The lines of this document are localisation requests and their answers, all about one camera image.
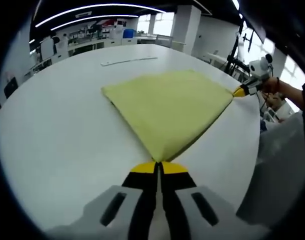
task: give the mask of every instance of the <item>window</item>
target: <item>window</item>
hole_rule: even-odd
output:
[[[248,47],[250,42],[246,40],[244,42],[244,63],[249,64],[249,62],[254,60],[259,60],[261,57],[264,57],[266,54],[274,54],[275,51],[275,44],[266,38],[264,42],[260,40],[256,32],[253,32],[251,28],[247,28],[247,25],[244,23],[243,25],[243,31],[241,33],[242,37],[244,37],[246,34],[246,38],[248,40],[252,37],[252,43],[250,46],[250,50],[248,52]]]
[[[153,34],[170,36],[172,33],[174,12],[157,13],[153,26]]]
[[[286,58],[280,79],[296,89],[303,90],[305,74],[290,56]],[[286,99],[286,101],[295,113],[299,111],[299,108],[289,99]]]
[[[137,31],[143,31],[145,34],[148,33],[149,22],[151,20],[151,15],[142,15],[138,18]]]

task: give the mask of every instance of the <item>white round table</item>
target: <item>white round table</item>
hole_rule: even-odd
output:
[[[108,66],[101,63],[157,57]],[[19,87],[0,110],[0,160],[19,203],[42,230],[77,220],[85,204],[129,170],[150,160],[101,87],[143,74],[204,73],[233,91],[239,83],[184,53],[154,44],[103,48],[58,62]],[[197,185],[237,210],[256,164],[260,135],[256,96],[234,99],[177,157]]]

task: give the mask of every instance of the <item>human hand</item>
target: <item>human hand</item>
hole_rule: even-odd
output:
[[[264,93],[275,94],[279,91],[280,81],[277,77],[270,77],[267,81],[262,84],[262,91]]]

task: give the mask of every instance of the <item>yellow cloth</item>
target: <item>yellow cloth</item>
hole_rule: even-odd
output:
[[[143,75],[102,92],[157,162],[187,147],[233,99],[230,91],[192,70]]]

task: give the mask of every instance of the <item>person's arm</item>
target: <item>person's arm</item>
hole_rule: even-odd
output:
[[[263,84],[262,91],[265,93],[273,93],[273,94],[279,92],[283,94],[286,98],[288,98],[290,101],[292,101],[301,110],[303,110],[305,107],[303,92],[281,80],[278,81],[276,77],[269,78]]]

